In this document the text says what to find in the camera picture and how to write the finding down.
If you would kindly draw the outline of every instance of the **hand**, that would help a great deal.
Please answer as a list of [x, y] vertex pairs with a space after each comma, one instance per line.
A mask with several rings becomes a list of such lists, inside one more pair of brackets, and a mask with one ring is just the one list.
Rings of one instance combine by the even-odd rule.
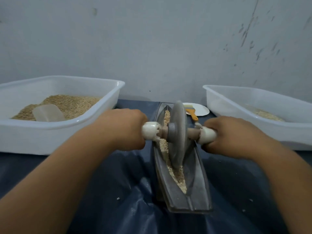
[[108, 140], [112, 150], [143, 149], [142, 126], [145, 122], [147, 117], [140, 110], [108, 110], [89, 125], [90, 136], [98, 145]]
[[203, 145], [203, 149], [209, 153], [254, 159], [261, 151], [282, 146], [252, 123], [240, 118], [212, 118], [207, 120], [204, 126], [216, 130], [218, 134], [215, 141]]

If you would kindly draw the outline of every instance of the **blue tarp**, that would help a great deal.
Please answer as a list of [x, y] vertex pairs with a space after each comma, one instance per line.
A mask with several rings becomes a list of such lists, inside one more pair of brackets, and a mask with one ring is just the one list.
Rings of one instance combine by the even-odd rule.
[[[139, 109], [154, 119], [159, 102], [118, 100], [117, 108]], [[212, 114], [200, 118], [203, 123]], [[156, 200], [152, 144], [140, 151], [115, 151], [94, 173], [68, 233], [244, 234], [287, 233], [267, 179], [251, 161], [205, 153], [198, 147], [210, 183], [209, 215], [170, 213]], [[312, 164], [311, 152], [301, 152]], [[0, 196], [45, 156], [0, 153]]]

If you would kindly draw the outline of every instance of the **metal disc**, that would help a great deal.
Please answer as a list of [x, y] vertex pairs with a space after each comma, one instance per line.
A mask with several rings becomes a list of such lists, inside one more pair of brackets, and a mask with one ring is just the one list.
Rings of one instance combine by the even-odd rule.
[[170, 122], [172, 123], [170, 138], [168, 140], [169, 158], [174, 168], [178, 169], [183, 162], [185, 154], [185, 145], [187, 141], [187, 123], [186, 112], [181, 101], [177, 101], [170, 113]]

